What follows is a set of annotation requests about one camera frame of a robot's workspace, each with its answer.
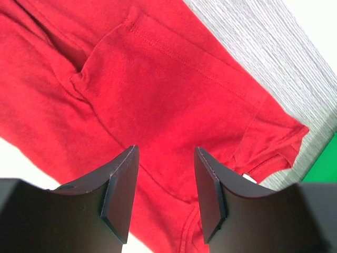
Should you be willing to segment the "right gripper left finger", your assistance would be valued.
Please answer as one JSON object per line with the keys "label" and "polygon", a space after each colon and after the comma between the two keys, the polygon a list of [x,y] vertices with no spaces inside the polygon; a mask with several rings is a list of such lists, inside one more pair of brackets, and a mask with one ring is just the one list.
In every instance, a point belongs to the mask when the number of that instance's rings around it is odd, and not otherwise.
{"label": "right gripper left finger", "polygon": [[121,252],[127,243],[140,152],[55,190],[1,180],[1,252]]}

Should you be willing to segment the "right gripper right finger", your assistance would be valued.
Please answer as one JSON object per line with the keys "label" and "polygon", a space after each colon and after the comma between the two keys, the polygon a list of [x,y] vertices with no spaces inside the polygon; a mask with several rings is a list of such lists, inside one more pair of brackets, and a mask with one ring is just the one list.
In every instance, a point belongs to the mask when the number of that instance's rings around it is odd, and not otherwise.
{"label": "right gripper right finger", "polygon": [[336,252],[336,184],[274,191],[196,148],[202,231],[210,252]]}

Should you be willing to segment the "dark red t shirt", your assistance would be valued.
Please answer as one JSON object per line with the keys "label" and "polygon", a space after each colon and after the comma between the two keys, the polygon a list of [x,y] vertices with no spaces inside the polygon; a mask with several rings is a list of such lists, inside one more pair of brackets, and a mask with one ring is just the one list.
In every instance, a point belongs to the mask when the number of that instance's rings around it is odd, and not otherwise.
{"label": "dark red t shirt", "polygon": [[60,183],[138,145],[131,232],[153,252],[209,250],[196,147],[261,182],[308,131],[183,1],[1,1],[1,137]]}

